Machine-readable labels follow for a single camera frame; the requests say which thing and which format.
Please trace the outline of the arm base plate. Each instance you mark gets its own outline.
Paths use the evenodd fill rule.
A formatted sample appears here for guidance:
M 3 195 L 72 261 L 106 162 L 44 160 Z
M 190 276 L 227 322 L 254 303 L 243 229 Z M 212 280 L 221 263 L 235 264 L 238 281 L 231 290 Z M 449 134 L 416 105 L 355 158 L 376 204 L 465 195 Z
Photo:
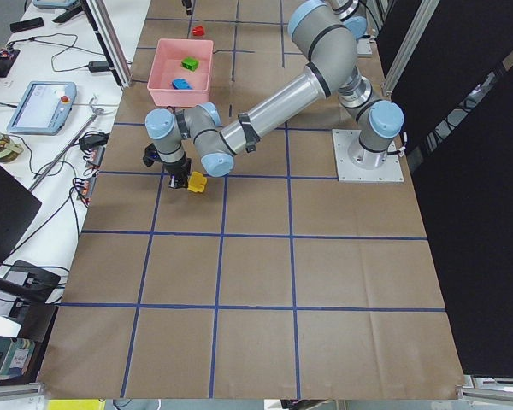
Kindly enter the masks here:
M 333 129 L 333 148 L 341 183 L 399 184 L 404 182 L 398 155 L 373 153 L 361 144 L 359 130 Z
M 360 38 L 357 40 L 357 55 L 365 58 L 370 58 L 373 55 L 371 42 L 368 38 Z

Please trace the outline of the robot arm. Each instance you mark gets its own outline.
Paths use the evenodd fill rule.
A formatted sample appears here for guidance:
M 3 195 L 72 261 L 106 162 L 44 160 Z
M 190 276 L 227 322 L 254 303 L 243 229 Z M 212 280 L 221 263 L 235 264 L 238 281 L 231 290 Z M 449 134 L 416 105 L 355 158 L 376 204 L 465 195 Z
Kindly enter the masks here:
M 150 111 L 145 127 L 151 143 L 143 163 L 150 167 L 161 162 L 171 188 L 187 188 L 192 161 L 182 143 L 190 139 L 206 173 L 225 176 L 233 170 L 236 155 L 254 152 L 261 138 L 277 126 L 337 92 L 340 105 L 361 127 L 348 148 L 351 162 L 367 170 L 380 167 L 402 132 L 404 113 L 396 103 L 379 98 L 357 67 L 357 40 L 364 33 L 353 23 L 358 6 L 357 1 L 306 1 L 298 6 L 287 31 L 308 60 L 303 72 L 231 124 L 220 126 L 211 102 L 176 113 L 164 108 Z

